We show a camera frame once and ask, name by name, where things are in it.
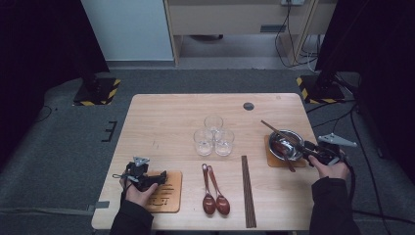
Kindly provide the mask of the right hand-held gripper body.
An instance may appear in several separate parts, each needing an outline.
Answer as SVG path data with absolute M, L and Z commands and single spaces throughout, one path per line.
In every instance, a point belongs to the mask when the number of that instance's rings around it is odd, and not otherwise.
M 317 140 L 318 144 L 315 148 L 317 159 L 323 165 L 334 165 L 345 160 L 346 154 L 341 150 L 341 146 L 357 146 L 356 142 L 344 139 L 335 133 L 319 136 Z

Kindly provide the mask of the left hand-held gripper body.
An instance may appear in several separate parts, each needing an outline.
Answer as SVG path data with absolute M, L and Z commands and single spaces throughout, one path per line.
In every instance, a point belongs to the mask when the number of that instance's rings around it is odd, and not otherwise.
M 123 174 L 114 174 L 113 178 L 128 179 L 135 187 L 140 187 L 148 180 L 148 162 L 147 158 L 134 157 L 132 162 L 129 162 Z

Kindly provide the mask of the stainless steel bowl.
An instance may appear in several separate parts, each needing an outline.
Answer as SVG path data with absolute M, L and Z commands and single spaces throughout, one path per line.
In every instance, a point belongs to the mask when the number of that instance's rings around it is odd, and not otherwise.
M 295 140 L 303 144 L 303 139 L 294 131 L 283 129 L 282 132 L 284 134 L 287 134 L 290 137 L 293 137 Z M 286 151 L 287 151 L 287 156 L 290 161 L 297 161 L 302 158 L 302 155 L 285 138 L 273 132 L 269 135 L 269 146 L 270 146 L 270 151 L 278 159 L 284 160 L 283 157 L 272 146 L 274 142 L 279 142 L 285 146 Z

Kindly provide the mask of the dark red wooden spoon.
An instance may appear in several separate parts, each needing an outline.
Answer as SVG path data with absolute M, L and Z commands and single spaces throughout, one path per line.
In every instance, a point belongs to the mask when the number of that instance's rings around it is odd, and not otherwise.
M 295 168 L 293 167 L 292 163 L 290 162 L 290 160 L 288 159 L 287 156 L 287 151 L 284 145 L 282 145 L 279 142 L 274 142 L 272 144 L 272 146 L 274 147 L 274 149 L 283 157 L 284 161 L 287 163 L 288 168 L 290 170 L 290 172 L 295 172 Z
M 228 215 L 230 212 L 230 203 L 229 201 L 223 196 L 223 194 L 220 192 L 213 168 L 209 165 L 207 167 L 207 173 L 211 179 L 211 182 L 213 184 L 213 187 L 216 191 L 216 209 L 222 214 L 222 215 Z
M 202 164 L 203 176 L 204 176 L 204 183 L 205 183 L 205 196 L 203 198 L 203 209 L 204 212 L 208 215 L 214 214 L 216 210 L 216 203 L 215 199 L 209 191 L 209 184 L 208 184 L 208 166 L 206 164 Z

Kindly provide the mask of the person's left hand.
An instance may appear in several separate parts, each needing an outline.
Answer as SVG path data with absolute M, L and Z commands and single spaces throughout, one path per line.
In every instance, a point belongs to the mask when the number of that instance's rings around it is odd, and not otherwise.
M 159 187 L 157 184 L 153 184 L 147 191 L 141 192 L 128 179 L 121 179 L 119 183 L 122 187 L 121 198 L 141 207 L 147 205 L 148 200 Z

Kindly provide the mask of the person's right hand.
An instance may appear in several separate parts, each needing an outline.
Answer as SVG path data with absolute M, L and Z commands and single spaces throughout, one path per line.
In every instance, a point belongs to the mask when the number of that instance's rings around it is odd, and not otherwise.
M 329 177 L 329 178 L 339 178 L 339 179 L 346 180 L 349 174 L 349 170 L 345 163 L 324 165 L 324 164 L 321 164 L 313 156 L 309 156 L 308 158 L 310 162 L 314 165 L 314 167 L 318 170 L 319 176 L 321 178 Z

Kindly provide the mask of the grey floor strip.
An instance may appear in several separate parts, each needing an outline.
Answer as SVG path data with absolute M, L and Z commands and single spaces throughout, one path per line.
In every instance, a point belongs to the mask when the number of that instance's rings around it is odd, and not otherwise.
M 110 205 L 109 201 L 99 201 L 95 204 L 88 205 L 87 210 L 89 212 L 94 212 L 96 209 L 106 209 Z

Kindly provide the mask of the black stand base striped edge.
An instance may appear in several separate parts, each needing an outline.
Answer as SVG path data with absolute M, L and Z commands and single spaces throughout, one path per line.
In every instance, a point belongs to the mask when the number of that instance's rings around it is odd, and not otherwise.
M 112 102 L 120 80 L 108 71 L 83 71 L 81 86 L 73 98 L 75 106 L 108 105 Z
M 301 75 L 296 82 L 307 104 L 334 104 L 345 101 L 345 95 L 338 84 L 332 81 L 323 82 L 318 75 Z

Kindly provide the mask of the clear drinking glass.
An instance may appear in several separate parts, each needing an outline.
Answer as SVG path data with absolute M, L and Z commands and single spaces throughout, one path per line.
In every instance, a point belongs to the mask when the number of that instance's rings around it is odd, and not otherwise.
M 233 150 L 234 132 L 229 129 L 219 129 L 214 134 L 214 148 L 218 156 L 229 156 Z
M 207 116 L 204 120 L 204 125 L 206 129 L 215 133 L 223 126 L 223 118 L 218 115 Z
M 194 132 L 194 147 L 200 156 L 208 156 L 213 151 L 213 135 L 208 129 L 202 128 Z

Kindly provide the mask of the bundle of dark wooden chopsticks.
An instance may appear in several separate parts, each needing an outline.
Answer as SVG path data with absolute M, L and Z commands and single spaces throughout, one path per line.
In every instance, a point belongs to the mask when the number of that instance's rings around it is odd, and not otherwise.
M 244 187 L 246 227 L 256 228 L 254 198 L 253 198 L 253 193 L 252 193 L 248 157 L 242 156 L 241 161 L 242 161 L 242 174 L 243 174 L 243 187 Z

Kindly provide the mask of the black curtain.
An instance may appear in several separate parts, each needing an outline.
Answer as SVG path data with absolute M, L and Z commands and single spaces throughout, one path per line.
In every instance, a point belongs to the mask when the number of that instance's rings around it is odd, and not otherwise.
M 361 76 L 357 100 L 381 156 L 415 184 L 415 0 L 338 0 L 316 68 Z
M 48 89 L 107 69 L 81 0 L 0 0 L 0 167 Z

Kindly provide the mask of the white cabinet panel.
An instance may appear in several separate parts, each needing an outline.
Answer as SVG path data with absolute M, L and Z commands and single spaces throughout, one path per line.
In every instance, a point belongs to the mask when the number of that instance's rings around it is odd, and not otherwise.
M 172 61 L 163 0 L 81 0 L 108 62 Z

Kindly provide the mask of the dark object under desk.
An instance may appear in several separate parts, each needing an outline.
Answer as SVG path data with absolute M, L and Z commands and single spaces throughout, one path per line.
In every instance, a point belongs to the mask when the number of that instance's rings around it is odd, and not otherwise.
M 192 39 L 197 41 L 216 41 L 223 39 L 223 34 L 218 35 L 191 35 Z

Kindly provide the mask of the beige wooden desk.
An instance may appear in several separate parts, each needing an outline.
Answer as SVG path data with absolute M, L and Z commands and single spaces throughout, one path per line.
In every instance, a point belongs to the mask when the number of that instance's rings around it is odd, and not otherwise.
M 305 0 L 281 6 L 281 0 L 163 0 L 174 60 L 185 35 L 278 33 L 292 65 L 309 35 L 324 34 L 338 0 Z

